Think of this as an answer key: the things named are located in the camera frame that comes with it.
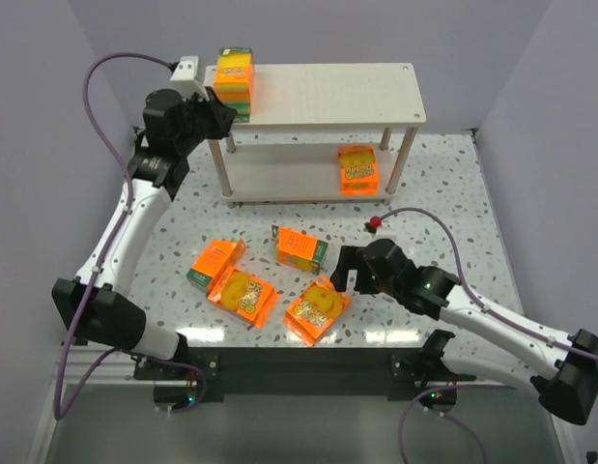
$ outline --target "speckled table surface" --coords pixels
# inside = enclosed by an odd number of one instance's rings
[[[399,147],[402,137],[393,135],[391,151]],[[238,145],[344,143],[378,141],[380,134],[239,132],[235,139]],[[470,283],[488,298],[521,312],[474,146],[467,134],[418,135],[398,194],[389,206],[310,203],[238,204],[230,208],[220,199],[221,188],[207,144],[190,156],[189,163],[190,174],[142,254],[130,297],[157,324],[185,334],[190,346],[303,346],[282,323],[282,317],[288,303],[314,276],[275,262],[271,225],[285,225],[327,240],[330,249],[325,274],[330,275],[340,246],[369,242],[362,225],[367,219],[402,206],[427,209],[452,226]],[[398,245],[417,264],[432,263],[454,271],[449,244],[432,220],[407,213],[387,221],[398,234]],[[212,306],[186,280],[193,260],[215,238],[243,238],[248,248],[238,267],[272,283],[278,291],[277,305],[263,329],[251,328]],[[443,323],[408,313],[390,298],[360,296],[352,291],[349,295],[352,304],[317,347],[414,347],[420,346],[434,328],[445,328]]]

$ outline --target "white robotic arm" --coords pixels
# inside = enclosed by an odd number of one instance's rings
[[[470,291],[457,276],[434,267],[417,267],[390,239],[368,246],[342,246],[330,280],[345,291],[348,271],[356,270],[355,290],[387,293],[406,310],[468,330],[494,344],[464,351],[454,333],[434,331],[413,360],[418,378],[475,375],[539,393],[552,414],[584,424],[598,393],[598,338],[538,324]]]
[[[162,89],[147,97],[148,146],[142,146],[143,132],[128,162],[130,178],[114,215],[75,278],[59,278],[52,289],[65,326],[71,328],[76,321],[75,336],[177,363],[188,362],[186,338],[151,323],[146,312],[128,300],[128,293],[151,232],[189,171],[186,157],[205,139],[227,137],[237,114],[212,89],[197,85],[195,68],[193,59],[183,60],[173,75],[173,84],[188,95]]]
[[[571,346],[568,333],[540,325],[483,296],[478,294],[477,296],[489,308],[510,321]],[[500,350],[496,350],[490,354],[493,362],[489,363],[490,358],[486,359],[486,354],[481,354],[478,362],[474,363],[475,366],[473,366],[473,362],[468,362],[460,370],[461,363],[456,361],[460,358],[456,358],[456,354],[449,351],[450,347],[447,347],[442,361],[451,365],[454,372],[465,372],[482,379],[496,380],[512,387],[528,389],[532,388],[529,381],[532,375],[551,379],[558,373],[557,364],[564,362],[567,358],[568,353],[565,350],[554,345],[549,346],[545,342],[516,331],[481,310],[460,285],[453,287],[447,300],[448,306],[441,309],[441,321],[477,334],[510,355],[504,357]],[[471,357],[474,358],[477,355],[479,353],[475,353]],[[507,362],[507,358],[515,360],[515,363],[511,365],[511,362]]]

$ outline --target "snack package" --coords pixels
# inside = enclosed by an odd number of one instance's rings
[[[327,257],[328,243],[287,227],[272,227],[277,261],[316,276]]]
[[[209,294],[216,306],[235,312],[249,324],[262,329],[278,295],[262,279],[229,266]]]
[[[378,193],[378,163],[373,145],[340,145],[337,147],[337,159],[343,195]]]
[[[246,249],[242,239],[237,242],[213,240],[195,260],[186,278],[207,295],[228,266],[234,266]]]
[[[313,346],[350,304],[324,275],[319,275],[286,310],[283,322],[307,345]]]
[[[219,50],[213,89],[224,104],[239,112],[236,122],[249,121],[254,74],[251,48],[230,47]]]

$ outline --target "wooden shelf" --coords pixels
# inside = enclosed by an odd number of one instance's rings
[[[215,66],[206,69],[212,85]],[[235,129],[418,127],[425,110],[410,63],[256,65],[252,114]]]
[[[213,85],[215,70],[206,68],[206,85]],[[256,65],[251,112],[248,123],[232,130],[378,129],[386,141],[393,129],[406,128],[401,162],[393,173],[389,151],[375,144],[378,192],[344,196],[336,144],[241,145],[223,155],[212,140],[222,197],[229,202],[388,200],[394,194],[385,189],[390,181],[395,190],[416,129],[426,121],[410,63]]]

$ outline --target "lavender wall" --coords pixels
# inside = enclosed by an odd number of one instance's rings
[[[97,242],[120,185],[80,98],[95,59],[64,0],[0,0],[0,463],[24,462],[64,328],[50,298]],[[102,75],[94,109],[130,128]]]
[[[414,63],[431,131],[476,128],[550,0],[69,0],[93,50],[133,49],[213,64],[220,47],[257,63]],[[130,64],[107,76],[129,121],[167,85]]]
[[[478,141],[527,313],[598,335],[598,0],[553,1]]]

